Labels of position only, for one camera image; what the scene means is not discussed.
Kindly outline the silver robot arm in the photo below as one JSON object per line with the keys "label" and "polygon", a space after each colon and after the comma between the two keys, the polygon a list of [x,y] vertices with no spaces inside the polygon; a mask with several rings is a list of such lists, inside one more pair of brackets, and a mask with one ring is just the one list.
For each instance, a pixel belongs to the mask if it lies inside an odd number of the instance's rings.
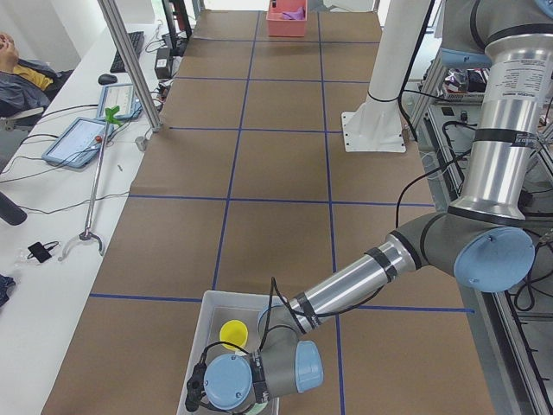
{"label": "silver robot arm", "polygon": [[489,69],[460,197],[444,213],[397,226],[383,245],[290,300],[272,289],[258,317],[259,348],[202,358],[187,383],[188,411],[242,413],[318,387],[321,357],[301,335],[403,272],[431,265],[467,287],[499,292],[531,269],[535,251],[518,198],[552,75],[552,4],[448,1],[443,41],[448,66]]}

